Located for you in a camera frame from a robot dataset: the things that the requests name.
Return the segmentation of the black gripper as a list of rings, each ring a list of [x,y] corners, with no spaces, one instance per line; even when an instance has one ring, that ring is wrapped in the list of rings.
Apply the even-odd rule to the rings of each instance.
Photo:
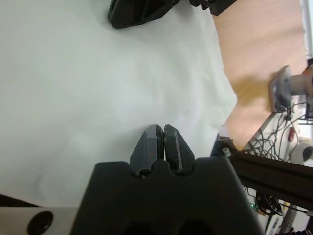
[[[190,0],[194,7],[201,5],[210,9],[212,15],[220,15],[236,0]],[[176,4],[177,0],[112,0],[108,10],[108,20],[115,29],[143,25],[162,18]]]

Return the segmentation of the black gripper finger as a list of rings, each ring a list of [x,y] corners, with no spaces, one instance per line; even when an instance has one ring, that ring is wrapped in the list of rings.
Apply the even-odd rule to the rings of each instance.
[[[135,177],[147,177],[154,170],[154,163],[164,159],[164,132],[153,124],[142,133],[130,157],[131,173]]]
[[[179,176],[193,172],[195,156],[180,132],[173,126],[164,126],[165,159],[170,169]]]

